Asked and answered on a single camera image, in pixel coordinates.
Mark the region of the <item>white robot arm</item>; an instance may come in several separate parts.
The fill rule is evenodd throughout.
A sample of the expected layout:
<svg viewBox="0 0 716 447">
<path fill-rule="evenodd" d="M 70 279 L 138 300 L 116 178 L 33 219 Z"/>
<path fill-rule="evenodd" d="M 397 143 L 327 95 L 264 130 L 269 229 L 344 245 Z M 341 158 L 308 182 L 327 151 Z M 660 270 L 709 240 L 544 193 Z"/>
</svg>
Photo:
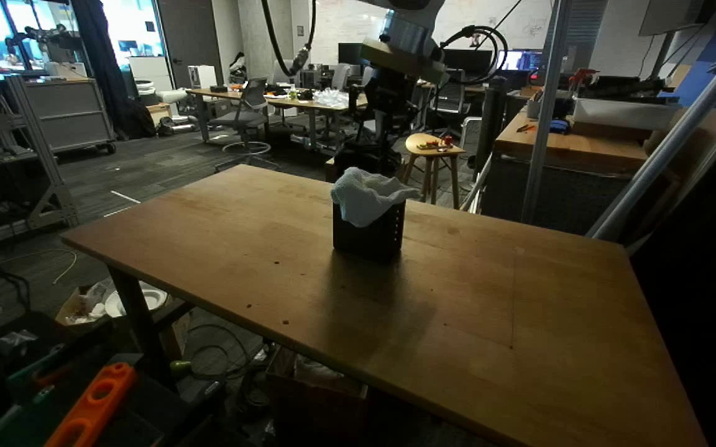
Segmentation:
<svg viewBox="0 0 716 447">
<path fill-rule="evenodd" d="M 368 103 L 375 117 L 374 151 L 390 158 L 394 117 L 402 111 L 419 79 L 437 82 L 442 67 L 432 59 L 435 17 L 446 0 L 365 0 L 385 9 L 380 31 L 361 49 L 374 67 Z"/>
</svg>

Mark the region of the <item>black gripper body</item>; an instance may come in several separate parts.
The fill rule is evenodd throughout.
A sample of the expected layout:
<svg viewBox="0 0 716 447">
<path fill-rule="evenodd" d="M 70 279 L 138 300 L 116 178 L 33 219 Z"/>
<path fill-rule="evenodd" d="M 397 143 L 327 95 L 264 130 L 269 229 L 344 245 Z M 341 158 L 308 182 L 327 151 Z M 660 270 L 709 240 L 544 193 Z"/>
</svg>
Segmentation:
<svg viewBox="0 0 716 447">
<path fill-rule="evenodd" d="M 419 55 L 394 48 L 363 48 L 361 57 L 374 70 L 374 77 L 365 85 L 368 107 L 375 117 L 374 151 L 380 158 L 387 158 L 394 117 L 406 111 L 412 87 L 427 70 L 427 61 Z"/>
</svg>

